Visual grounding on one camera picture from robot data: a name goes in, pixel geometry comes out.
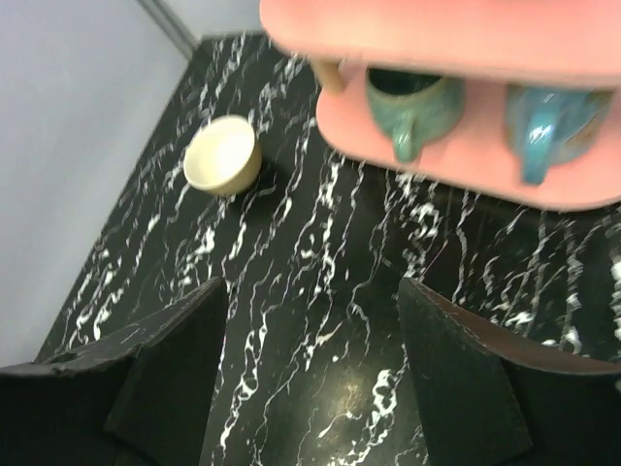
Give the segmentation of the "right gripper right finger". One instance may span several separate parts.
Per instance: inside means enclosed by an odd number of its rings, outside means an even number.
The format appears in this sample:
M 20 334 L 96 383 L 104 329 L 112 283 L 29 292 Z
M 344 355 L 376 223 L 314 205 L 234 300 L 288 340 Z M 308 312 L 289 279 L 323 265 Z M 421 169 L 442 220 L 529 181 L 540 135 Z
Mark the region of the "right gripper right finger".
M 414 279 L 398 311 L 431 464 L 619 464 L 619 364 L 518 336 Z

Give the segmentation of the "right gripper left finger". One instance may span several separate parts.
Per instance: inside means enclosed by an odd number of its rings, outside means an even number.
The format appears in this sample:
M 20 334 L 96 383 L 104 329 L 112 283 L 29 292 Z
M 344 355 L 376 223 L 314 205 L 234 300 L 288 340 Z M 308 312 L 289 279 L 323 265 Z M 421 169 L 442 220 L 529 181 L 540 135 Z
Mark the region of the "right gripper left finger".
M 228 313 L 226 282 L 98 341 L 1 371 L 5 465 L 196 465 Z

